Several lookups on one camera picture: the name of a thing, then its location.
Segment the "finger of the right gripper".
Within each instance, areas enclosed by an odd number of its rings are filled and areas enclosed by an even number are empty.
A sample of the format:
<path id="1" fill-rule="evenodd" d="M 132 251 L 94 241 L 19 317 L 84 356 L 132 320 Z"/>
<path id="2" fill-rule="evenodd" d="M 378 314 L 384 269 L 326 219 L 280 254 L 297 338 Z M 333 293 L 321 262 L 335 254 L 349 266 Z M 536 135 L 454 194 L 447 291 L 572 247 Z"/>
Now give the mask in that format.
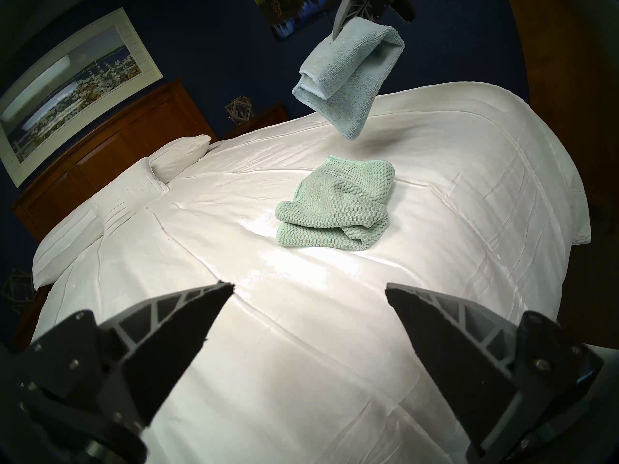
<path id="1" fill-rule="evenodd" d="M 342 0 L 334 19 L 331 38 L 336 39 L 346 23 L 355 17 L 374 22 L 380 16 L 380 0 Z"/>
<path id="2" fill-rule="evenodd" d="M 386 2 L 404 22 L 412 22 L 415 19 L 416 12 L 409 0 L 386 0 Z"/>

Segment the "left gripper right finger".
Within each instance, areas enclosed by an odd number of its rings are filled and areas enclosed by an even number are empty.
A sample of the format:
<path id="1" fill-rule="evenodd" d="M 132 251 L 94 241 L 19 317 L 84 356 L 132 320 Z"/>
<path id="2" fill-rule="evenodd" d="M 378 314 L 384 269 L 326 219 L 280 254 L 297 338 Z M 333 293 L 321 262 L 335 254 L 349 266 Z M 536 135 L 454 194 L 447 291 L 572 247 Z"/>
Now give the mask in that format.
<path id="1" fill-rule="evenodd" d="M 525 311 L 515 324 L 398 283 L 386 285 L 386 298 L 470 440 L 468 462 L 521 462 L 587 412 L 604 360 L 544 314 Z"/>

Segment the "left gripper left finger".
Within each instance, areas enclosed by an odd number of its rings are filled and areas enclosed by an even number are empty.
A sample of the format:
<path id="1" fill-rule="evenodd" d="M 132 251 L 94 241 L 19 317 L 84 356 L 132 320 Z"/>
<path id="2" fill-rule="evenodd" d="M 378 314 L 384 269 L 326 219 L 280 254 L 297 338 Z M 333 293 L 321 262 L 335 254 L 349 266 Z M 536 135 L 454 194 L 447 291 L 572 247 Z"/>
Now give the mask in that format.
<path id="1" fill-rule="evenodd" d="M 15 463 L 145 463 L 142 433 L 235 286 L 147 299 L 97 324 L 81 309 L 14 355 Z"/>

